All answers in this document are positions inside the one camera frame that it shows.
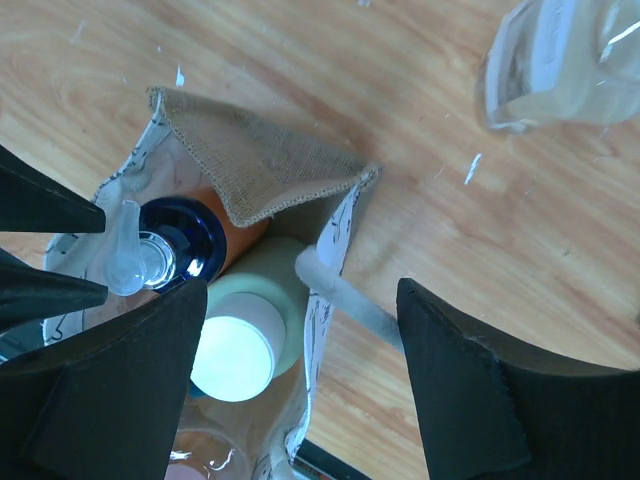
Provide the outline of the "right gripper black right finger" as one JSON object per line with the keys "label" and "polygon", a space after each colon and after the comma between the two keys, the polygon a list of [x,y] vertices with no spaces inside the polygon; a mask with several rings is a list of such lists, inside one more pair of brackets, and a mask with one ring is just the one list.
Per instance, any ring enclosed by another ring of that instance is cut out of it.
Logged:
{"label": "right gripper black right finger", "polygon": [[635,479],[639,374],[520,340],[412,279],[397,315],[433,479]]}

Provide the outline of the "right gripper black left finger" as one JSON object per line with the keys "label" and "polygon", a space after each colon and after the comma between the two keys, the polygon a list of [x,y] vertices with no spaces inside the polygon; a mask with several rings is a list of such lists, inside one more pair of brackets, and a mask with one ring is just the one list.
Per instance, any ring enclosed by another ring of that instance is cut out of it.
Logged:
{"label": "right gripper black left finger", "polygon": [[163,478],[206,303],[192,279],[2,364],[2,478]]}

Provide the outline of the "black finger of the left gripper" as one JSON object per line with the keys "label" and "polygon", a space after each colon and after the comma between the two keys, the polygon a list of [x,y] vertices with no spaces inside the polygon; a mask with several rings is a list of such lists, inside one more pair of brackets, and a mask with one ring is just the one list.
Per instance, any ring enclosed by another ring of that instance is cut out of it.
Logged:
{"label": "black finger of the left gripper", "polygon": [[35,269],[1,250],[1,329],[101,306],[106,286]]}
{"label": "black finger of the left gripper", "polygon": [[95,204],[1,147],[1,231],[103,233],[106,214]]}

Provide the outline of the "pink cap bottle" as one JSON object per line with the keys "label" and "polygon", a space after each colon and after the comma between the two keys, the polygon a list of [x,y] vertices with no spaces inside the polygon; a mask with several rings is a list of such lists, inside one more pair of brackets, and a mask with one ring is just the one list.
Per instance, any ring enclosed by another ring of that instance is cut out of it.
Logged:
{"label": "pink cap bottle", "polygon": [[165,480],[249,479],[244,452],[215,431],[182,430],[176,434]]}

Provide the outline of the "blue cap bottle back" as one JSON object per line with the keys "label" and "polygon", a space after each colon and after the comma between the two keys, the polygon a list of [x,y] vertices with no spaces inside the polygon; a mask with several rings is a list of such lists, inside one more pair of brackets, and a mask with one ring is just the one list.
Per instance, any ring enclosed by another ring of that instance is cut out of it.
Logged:
{"label": "blue cap bottle back", "polygon": [[248,227],[231,222],[212,187],[165,196],[141,205],[126,199],[102,266],[109,291],[129,297],[163,293],[190,279],[211,282],[252,247],[269,221]]}

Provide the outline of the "green bottle white cap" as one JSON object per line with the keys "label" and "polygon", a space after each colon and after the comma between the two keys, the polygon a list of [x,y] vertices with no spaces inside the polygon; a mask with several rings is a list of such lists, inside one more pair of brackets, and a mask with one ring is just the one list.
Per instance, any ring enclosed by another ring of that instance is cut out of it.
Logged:
{"label": "green bottle white cap", "polygon": [[304,248],[267,238],[209,285],[190,374],[198,396],[250,400],[300,357],[309,289],[294,264]]}

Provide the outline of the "clear bottle white cap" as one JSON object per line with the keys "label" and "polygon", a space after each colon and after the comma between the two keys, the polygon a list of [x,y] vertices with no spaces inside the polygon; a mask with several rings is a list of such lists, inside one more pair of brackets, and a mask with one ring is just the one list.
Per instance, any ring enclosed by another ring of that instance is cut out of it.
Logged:
{"label": "clear bottle white cap", "polygon": [[491,130],[638,115],[638,2],[521,2],[499,25],[477,93]]}

